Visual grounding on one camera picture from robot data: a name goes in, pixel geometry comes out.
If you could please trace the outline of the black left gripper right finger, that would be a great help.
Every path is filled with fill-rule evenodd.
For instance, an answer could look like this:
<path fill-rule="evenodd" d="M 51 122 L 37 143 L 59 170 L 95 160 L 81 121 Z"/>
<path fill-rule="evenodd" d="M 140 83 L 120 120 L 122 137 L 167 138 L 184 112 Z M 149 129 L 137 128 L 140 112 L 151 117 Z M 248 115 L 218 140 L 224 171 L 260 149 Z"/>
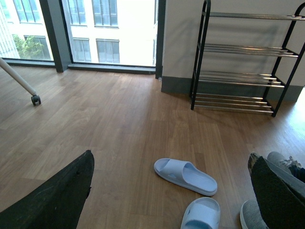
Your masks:
<path fill-rule="evenodd" d="M 257 153 L 248 160 L 256 201 L 270 229 L 305 227 L 305 183 Z"/>

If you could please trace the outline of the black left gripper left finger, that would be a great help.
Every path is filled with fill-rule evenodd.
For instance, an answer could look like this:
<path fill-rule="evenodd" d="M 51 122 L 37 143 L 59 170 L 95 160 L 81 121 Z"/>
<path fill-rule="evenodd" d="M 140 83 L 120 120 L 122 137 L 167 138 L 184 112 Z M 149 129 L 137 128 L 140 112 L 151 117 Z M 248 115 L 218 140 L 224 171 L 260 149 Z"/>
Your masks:
<path fill-rule="evenodd" d="M 0 213 L 2 229 L 75 229 L 91 191 L 94 156 L 85 151 Z"/>

